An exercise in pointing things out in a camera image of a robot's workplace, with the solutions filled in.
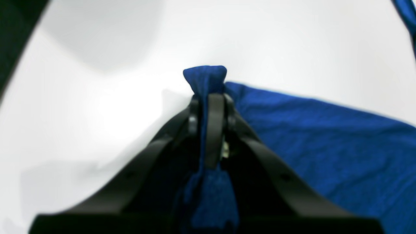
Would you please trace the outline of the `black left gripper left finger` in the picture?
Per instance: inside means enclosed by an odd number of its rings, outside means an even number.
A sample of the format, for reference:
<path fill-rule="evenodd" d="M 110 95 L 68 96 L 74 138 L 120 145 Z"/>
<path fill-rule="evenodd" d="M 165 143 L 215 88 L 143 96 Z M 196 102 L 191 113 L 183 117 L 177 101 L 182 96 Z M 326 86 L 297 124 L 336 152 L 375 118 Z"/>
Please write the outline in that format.
<path fill-rule="evenodd" d="M 66 214 L 119 214 L 140 194 L 158 158 L 172 148 L 180 136 L 195 137 L 199 128 L 199 98 L 192 96 L 188 106 L 168 120 L 150 143 L 120 172 L 91 197 L 68 209 Z"/>

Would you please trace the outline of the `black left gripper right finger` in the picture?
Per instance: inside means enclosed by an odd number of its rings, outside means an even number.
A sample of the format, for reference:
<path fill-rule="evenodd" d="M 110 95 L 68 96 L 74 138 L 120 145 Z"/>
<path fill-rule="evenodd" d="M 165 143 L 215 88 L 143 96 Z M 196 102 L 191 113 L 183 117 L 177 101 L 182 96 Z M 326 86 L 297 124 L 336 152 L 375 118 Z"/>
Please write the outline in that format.
<path fill-rule="evenodd" d="M 223 166 L 244 216 L 352 216 L 315 192 L 266 147 L 228 95 L 209 94 L 205 169 L 220 165 L 226 144 L 230 156 Z"/>

